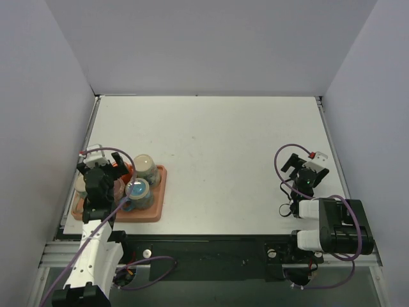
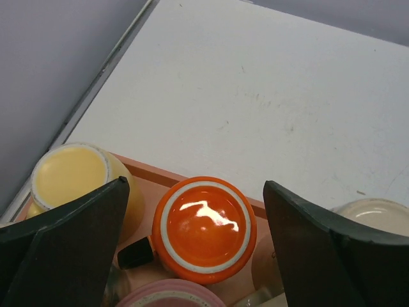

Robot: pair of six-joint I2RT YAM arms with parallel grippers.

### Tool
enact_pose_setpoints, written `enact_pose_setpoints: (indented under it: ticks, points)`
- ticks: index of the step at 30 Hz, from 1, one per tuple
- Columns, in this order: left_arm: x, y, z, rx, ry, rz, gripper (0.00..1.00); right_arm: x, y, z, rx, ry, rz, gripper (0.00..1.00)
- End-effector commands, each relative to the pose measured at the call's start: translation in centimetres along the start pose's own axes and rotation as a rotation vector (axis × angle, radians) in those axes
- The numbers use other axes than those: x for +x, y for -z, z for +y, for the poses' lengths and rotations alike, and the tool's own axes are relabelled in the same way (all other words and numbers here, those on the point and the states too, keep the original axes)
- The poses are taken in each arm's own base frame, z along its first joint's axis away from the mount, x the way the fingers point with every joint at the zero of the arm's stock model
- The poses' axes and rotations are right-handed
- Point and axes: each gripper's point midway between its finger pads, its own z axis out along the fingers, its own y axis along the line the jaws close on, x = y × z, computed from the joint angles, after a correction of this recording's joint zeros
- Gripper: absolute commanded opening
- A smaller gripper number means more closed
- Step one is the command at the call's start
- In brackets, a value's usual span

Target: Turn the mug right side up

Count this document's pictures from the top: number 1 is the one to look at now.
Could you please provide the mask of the pink patterned mug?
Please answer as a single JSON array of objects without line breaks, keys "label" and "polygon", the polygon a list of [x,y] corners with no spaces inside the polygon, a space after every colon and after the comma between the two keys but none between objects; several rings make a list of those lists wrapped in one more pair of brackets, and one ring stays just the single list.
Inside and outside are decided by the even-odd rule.
[{"label": "pink patterned mug", "polygon": [[119,178],[114,181],[113,188],[109,191],[110,195],[113,197],[115,203],[119,203],[125,193],[125,183]]}]

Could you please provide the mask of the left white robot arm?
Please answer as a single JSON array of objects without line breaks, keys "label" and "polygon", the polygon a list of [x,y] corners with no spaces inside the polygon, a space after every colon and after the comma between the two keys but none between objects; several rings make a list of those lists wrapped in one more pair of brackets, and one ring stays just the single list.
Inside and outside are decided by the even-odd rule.
[{"label": "left white robot arm", "polygon": [[85,183],[82,233],[78,252],[65,268],[69,277],[52,295],[53,306],[110,306],[109,292],[116,266],[132,254],[124,243],[125,232],[113,230],[118,206],[114,184],[129,173],[122,153],[112,149],[111,159],[105,148],[87,149],[77,165]]}]

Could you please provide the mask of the blue patterned mug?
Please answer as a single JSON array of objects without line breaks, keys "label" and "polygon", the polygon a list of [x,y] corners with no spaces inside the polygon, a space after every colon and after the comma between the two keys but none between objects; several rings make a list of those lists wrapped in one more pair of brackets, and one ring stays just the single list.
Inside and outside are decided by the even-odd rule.
[{"label": "blue patterned mug", "polygon": [[132,210],[146,210],[149,209],[154,202],[154,196],[151,192],[149,183],[143,178],[136,178],[134,181],[130,181],[125,187],[125,194],[130,192],[125,204],[122,206],[122,210],[130,212]]}]

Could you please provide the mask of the beige patterned mug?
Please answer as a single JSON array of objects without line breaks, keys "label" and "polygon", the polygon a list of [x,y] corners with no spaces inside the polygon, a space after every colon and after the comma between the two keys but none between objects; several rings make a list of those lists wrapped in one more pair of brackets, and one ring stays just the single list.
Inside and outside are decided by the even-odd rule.
[{"label": "beige patterned mug", "polygon": [[151,156],[141,154],[134,158],[137,176],[145,179],[151,187],[156,187],[161,181],[161,175]]}]

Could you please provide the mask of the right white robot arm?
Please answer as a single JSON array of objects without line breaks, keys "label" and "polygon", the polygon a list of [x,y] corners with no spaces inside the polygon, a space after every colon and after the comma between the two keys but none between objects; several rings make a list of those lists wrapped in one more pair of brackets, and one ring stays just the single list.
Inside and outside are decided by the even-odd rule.
[{"label": "right white robot arm", "polygon": [[293,153],[281,168],[291,170],[285,183],[291,182],[290,214],[299,219],[318,222],[315,230],[296,231],[297,239],[286,244],[286,256],[299,262],[309,251],[331,254],[370,255],[374,238],[360,200],[316,198],[314,189],[329,174],[328,157],[313,152],[304,160]]}]

